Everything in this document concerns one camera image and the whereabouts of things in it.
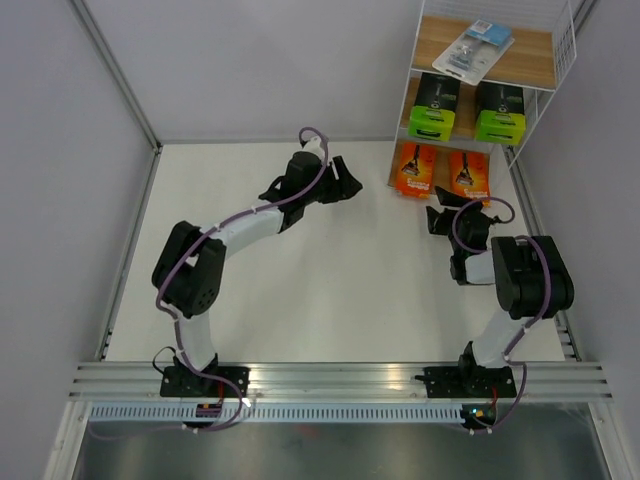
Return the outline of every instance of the wooden shelf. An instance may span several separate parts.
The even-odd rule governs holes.
[[[433,61],[470,25],[445,17],[422,17],[413,68],[434,71]],[[556,88],[551,32],[514,28],[514,44],[485,76],[485,80],[532,88]]]
[[[419,140],[398,140],[396,142],[396,149],[393,152],[393,164],[391,165],[391,173],[389,174],[389,182],[388,185],[390,187],[396,186],[396,176],[398,174],[398,169],[400,167],[400,160],[402,157],[402,147],[404,144],[411,141],[412,143],[422,144],[424,142],[420,142]],[[449,154],[454,151],[464,151],[459,148],[449,148],[441,145],[433,145],[431,143],[427,144],[431,147],[434,147],[438,151],[438,155],[436,157],[436,167],[433,172],[433,182],[431,185],[431,191],[433,192],[434,187],[442,187],[447,190],[451,190],[451,178],[449,175]],[[487,159],[487,165],[489,165],[489,155],[483,154]]]
[[[411,115],[413,104],[416,101],[419,85],[420,78],[412,77],[409,80],[409,88],[407,89],[407,96],[404,99],[404,108],[402,110],[402,118],[400,119],[400,127],[402,128],[409,126],[409,116]],[[471,85],[464,83],[460,85],[456,118],[453,123],[453,130],[451,131],[452,137],[474,137],[476,132],[475,92],[476,88]]]

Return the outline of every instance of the white tabletop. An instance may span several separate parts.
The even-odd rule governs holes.
[[[150,360],[175,345],[155,309],[151,273],[173,226],[212,225],[250,206],[284,173],[293,143],[167,145],[137,242],[107,359]],[[225,362],[455,361],[498,308],[495,287],[459,286],[451,246],[429,235],[425,201],[386,186],[392,142],[335,142],[364,189],[353,199],[311,205],[286,232],[230,258],[211,312]],[[491,179],[506,164],[496,148]],[[506,178],[492,194],[520,212]],[[437,205],[432,198],[429,202]],[[505,214],[500,206],[488,213]],[[522,216],[495,234],[526,233]],[[564,356],[552,320],[514,352],[519,360]]]

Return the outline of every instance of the metal frame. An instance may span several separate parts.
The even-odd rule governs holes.
[[[160,364],[160,368],[169,365]],[[251,369],[248,398],[275,404],[473,403],[427,397],[414,379],[429,366],[454,363],[242,363]],[[524,403],[610,402],[602,367],[593,362],[529,362]],[[521,373],[514,369],[519,384]],[[90,362],[78,366],[71,401],[175,401],[159,395],[161,378],[149,362]],[[212,402],[215,399],[184,399]]]
[[[155,180],[156,172],[158,171],[158,163],[160,162],[161,154],[162,147],[160,147],[153,154],[153,159],[149,163],[147,178],[144,182],[142,190],[140,191],[140,197],[136,202],[136,214],[134,215],[129,227],[129,234],[127,235],[124,255],[120,262],[120,267],[118,268],[120,275],[118,275],[118,278],[116,279],[115,284],[111,289],[111,294],[109,295],[110,307],[106,312],[105,318],[103,320],[103,333],[94,355],[95,360],[104,360],[107,355],[109,341],[111,340],[111,334],[113,333],[113,325],[116,321],[118,309],[120,308],[122,295],[124,294],[124,287],[127,283],[127,277],[129,276],[129,268],[131,267],[131,262],[133,261],[133,254],[135,253],[136,243],[138,242],[138,237],[140,236],[140,229],[142,228],[144,214],[147,211],[147,205],[149,204],[149,197],[151,196],[153,181]]]
[[[154,133],[153,128],[151,127],[151,123],[149,123],[149,119],[144,113],[140,102],[138,101],[136,95],[133,93],[133,89],[127,81],[122,68],[113,55],[111,47],[109,47],[109,44],[102,34],[98,23],[93,18],[91,10],[84,0],[68,0],[68,2],[71,6],[71,9],[73,10],[73,13],[80,22],[80,25],[87,34],[91,45],[98,54],[98,57],[100,57],[100,60],[102,60],[109,75],[115,82],[118,91],[122,96],[122,100],[129,108],[129,111],[140,127],[140,130],[142,130],[142,133],[149,142],[149,145],[153,149],[154,153],[158,153],[161,147],[160,141],[158,140],[157,135]]]
[[[85,0],[68,1],[108,73],[121,92],[123,101],[130,109],[154,152],[149,176],[141,193],[137,214],[130,230],[127,252],[122,261],[122,274],[113,288],[112,306],[106,315],[104,335],[98,346],[96,358],[103,359],[108,348],[108,339],[120,304],[133,250],[153,185],[162,144],[155,135]],[[598,2],[599,0],[583,0],[576,9],[574,16],[575,27],[573,25],[571,27],[574,35],[574,44],[575,34],[580,33]],[[420,25],[418,25],[416,31],[416,41],[419,28]],[[412,70],[409,69],[405,94],[411,72]],[[554,93],[535,92],[536,123],[544,113]],[[398,131],[399,122],[396,128],[396,141]],[[510,168],[511,178],[515,184],[527,228],[530,233],[539,234],[542,233],[543,229],[527,189],[524,172],[516,163],[519,151],[507,149],[505,155],[509,159],[510,167],[512,167]],[[627,454],[624,448],[624,435],[620,433],[620,427],[615,421],[615,413],[611,403],[613,399],[602,367],[597,363],[580,361],[579,349],[574,347],[574,336],[566,316],[559,316],[557,323],[565,356],[568,360],[574,361],[529,363],[529,380],[522,402],[588,403],[612,477],[614,479],[635,478],[634,475],[637,475],[637,472],[631,464],[631,454]],[[351,414],[346,414],[345,416],[345,408],[348,411],[361,409],[368,412],[386,412],[386,415],[396,415],[397,420],[403,415],[398,412],[422,412],[416,415],[424,416],[424,412],[457,409],[462,403],[460,399],[434,401],[426,397],[424,385],[415,381],[413,377],[421,373],[422,368],[429,366],[427,363],[285,363],[245,364],[245,366],[251,368],[249,398],[254,401],[254,404],[256,401],[260,404],[249,411],[248,417],[251,416],[253,411],[258,411],[259,409],[278,412],[264,414],[264,418],[261,418],[263,421],[287,421],[287,418],[290,418],[287,415],[290,415],[290,413],[286,412],[291,412],[291,409],[297,411],[297,415],[303,415],[302,419],[307,421],[309,418],[305,417],[305,415],[309,414],[301,414],[300,412],[309,412],[314,409],[334,412],[328,414],[326,418],[318,418],[318,421],[336,421],[339,420],[339,417],[344,421],[352,421],[353,419],[349,418]],[[520,382],[521,373],[515,371],[514,374],[516,382]],[[160,378],[148,363],[96,361],[79,365],[70,389],[69,403],[62,418],[61,427],[56,437],[44,478],[72,477],[89,418],[93,417],[102,421],[108,421],[109,419],[122,420],[124,419],[123,412],[129,408],[129,410],[126,410],[128,419],[145,420],[149,419],[150,415],[153,414],[153,408],[158,408],[166,413],[171,411],[167,409],[181,408],[185,405],[193,406],[193,402],[198,400],[189,399],[189,401],[176,402],[175,399],[161,399],[158,395],[159,388]],[[176,421],[176,418],[170,417],[170,415],[165,415],[165,418]],[[418,416],[415,419],[406,418],[405,420],[411,423],[420,421]]]

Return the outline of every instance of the gray wall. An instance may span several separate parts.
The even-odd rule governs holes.
[[[624,51],[637,0],[601,2],[578,59],[522,162],[546,231],[576,286],[572,325],[587,358],[603,362],[640,451],[640,66]]]
[[[393,136],[421,0],[90,0],[158,137]]]
[[[0,14],[0,478],[40,478],[150,149],[64,0]]]

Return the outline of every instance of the purple cable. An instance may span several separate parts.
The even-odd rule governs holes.
[[[307,185],[305,188],[300,190],[298,193],[296,193],[295,195],[290,196],[289,198],[285,198],[284,200],[280,200],[280,201],[275,202],[275,203],[260,205],[259,207],[255,208],[255,210],[254,209],[244,210],[242,212],[236,213],[235,215],[231,215],[226,220],[223,220],[222,222],[220,222],[219,225],[215,225],[215,226],[211,227],[209,230],[207,230],[205,233],[203,233],[193,243],[193,245],[191,245],[191,247],[189,247],[187,249],[185,254],[174,265],[174,267],[171,269],[171,271],[167,275],[167,278],[165,278],[164,282],[162,283],[162,285],[158,289],[158,296],[156,297],[156,307],[158,308],[158,310],[169,314],[171,316],[171,318],[173,318],[175,320],[174,330],[175,330],[175,335],[176,335],[176,344],[178,346],[178,350],[182,351],[182,361],[185,364],[185,366],[194,375],[198,375],[198,376],[200,376],[202,378],[206,378],[208,380],[214,380],[216,382],[222,382],[222,383],[228,385],[238,397],[238,409],[235,411],[235,413],[233,414],[233,416],[229,420],[227,420],[224,423],[221,423],[220,425],[212,425],[210,427],[205,427],[205,428],[202,428],[200,430],[214,432],[214,431],[223,430],[225,428],[230,427],[231,424],[234,423],[236,418],[238,418],[238,416],[240,416],[240,412],[242,411],[242,405],[243,405],[243,403],[242,403],[242,392],[236,386],[235,383],[230,382],[226,378],[219,377],[217,375],[209,375],[209,374],[206,374],[206,373],[202,373],[201,371],[199,371],[197,368],[195,368],[193,366],[193,364],[189,361],[189,358],[187,357],[186,353],[184,353],[184,346],[183,346],[183,343],[182,343],[182,333],[180,332],[180,322],[179,322],[179,318],[180,317],[172,309],[162,305],[162,297],[164,297],[164,294],[165,294],[165,292],[167,290],[167,287],[169,286],[169,284],[171,283],[173,278],[178,273],[178,270],[180,270],[180,268],[187,262],[189,257],[193,254],[193,252],[195,252],[196,249],[202,244],[202,242],[204,242],[205,239],[207,239],[211,234],[217,232],[221,228],[224,228],[225,226],[229,225],[232,222],[235,222],[236,220],[238,220],[238,219],[240,219],[242,217],[246,217],[247,215],[253,215],[253,214],[258,213],[258,212],[263,212],[265,210],[269,210],[269,209],[272,209],[272,208],[277,208],[279,206],[282,206],[282,205],[285,205],[287,203],[293,202],[293,201],[297,200],[298,198],[302,197],[303,195],[306,195],[313,187],[316,186],[316,184],[322,178],[322,175],[324,174],[325,170],[327,169],[327,164],[329,163],[329,149],[328,149],[328,145],[327,145],[327,138],[321,132],[319,132],[318,130],[316,130],[313,127],[304,127],[298,133],[298,139],[300,140],[300,142],[303,142],[303,134],[305,132],[312,132],[315,135],[317,135],[318,137],[320,137],[320,144],[322,145],[322,147],[324,149],[324,159],[322,160],[322,166],[320,167],[320,171],[318,172],[316,177],[313,179],[313,181],[311,183],[309,183],[309,185]]]
[[[182,430],[182,427],[178,425],[160,425],[158,427],[150,428],[148,430],[140,430],[139,432],[135,432],[135,433],[108,436],[108,435],[102,435],[100,433],[96,433],[95,430],[93,429],[93,424],[91,422],[87,422],[87,432],[89,433],[89,436],[95,438],[96,440],[100,440],[101,442],[117,442],[120,440],[127,440],[129,438],[134,438],[139,435],[143,435],[147,433],[166,432],[171,430]]]
[[[460,214],[470,205],[473,205],[478,202],[483,202],[485,200],[496,201],[498,203],[502,203],[503,205],[506,205],[507,207],[509,207],[509,210],[511,211],[511,218],[501,223],[510,223],[513,221],[513,219],[516,216],[516,212],[513,206],[506,200],[503,200],[502,198],[484,197],[464,205],[460,210],[458,210],[458,212],[453,217],[453,222],[451,223],[451,233],[453,233],[453,238],[455,239],[456,243],[460,245],[460,247],[462,247],[463,249],[471,253],[484,253],[486,250],[478,250],[475,248],[471,248],[465,245],[464,243],[462,243],[462,241],[460,240],[460,237],[458,236],[458,232],[457,232],[458,229],[456,228],[458,225],[458,219],[460,218]],[[535,317],[533,317],[531,320],[525,323],[524,327],[520,329],[520,331],[509,342],[509,344],[507,345],[507,348],[505,348],[503,352],[505,357],[508,357],[511,354],[511,352],[516,347],[518,342],[520,342],[520,340],[522,340],[522,338],[525,336],[525,329],[528,330],[529,328],[533,327],[533,325],[535,325],[536,322],[544,316],[545,312],[549,308],[549,302],[551,301],[551,272],[549,271],[549,263],[547,262],[547,259],[544,256],[544,252],[542,251],[542,248],[540,248],[540,245],[538,245],[538,242],[536,242],[533,238],[528,237],[526,235],[520,235],[515,238],[516,240],[526,240],[527,242],[529,242],[531,247],[533,247],[533,249],[535,250],[536,255],[540,259],[540,265],[542,265],[542,273],[544,276],[544,298],[542,300],[542,307],[540,307],[540,311],[536,314]],[[527,384],[527,364],[525,362],[511,362],[509,360],[505,360],[505,361],[507,362],[508,365],[522,368],[522,381],[520,382],[520,389],[518,390],[518,394],[516,395],[515,400],[513,401],[511,406],[508,408],[506,413],[502,416],[502,418],[500,418],[498,421],[496,421],[496,423],[493,424],[493,426],[491,427],[491,431],[500,427],[511,416],[513,411],[520,404],[520,400],[522,400],[524,389]],[[475,433],[487,434],[489,433],[489,430],[488,429],[476,430]]]
[[[460,240],[460,237],[458,236],[458,220],[460,219],[460,215],[462,214],[462,212],[464,212],[471,205],[475,205],[476,203],[484,202],[486,200],[489,200],[489,201],[492,201],[492,202],[498,202],[498,203],[501,203],[503,205],[506,205],[506,207],[511,212],[511,218],[509,218],[508,220],[500,220],[500,223],[511,223],[511,222],[513,222],[513,219],[516,218],[516,211],[513,208],[513,206],[509,202],[507,202],[506,200],[503,200],[502,198],[498,198],[498,197],[482,197],[482,198],[478,198],[476,200],[473,200],[472,202],[464,204],[463,207],[460,210],[458,210],[456,212],[456,214],[453,216],[453,222],[451,222],[451,233],[453,234],[453,238],[456,241],[456,243],[458,245],[460,245],[460,247],[463,248],[464,250],[466,250],[467,252],[483,253],[483,252],[486,252],[486,250],[478,250],[476,248],[471,248],[471,247],[465,245],[464,243],[462,243],[462,240]]]

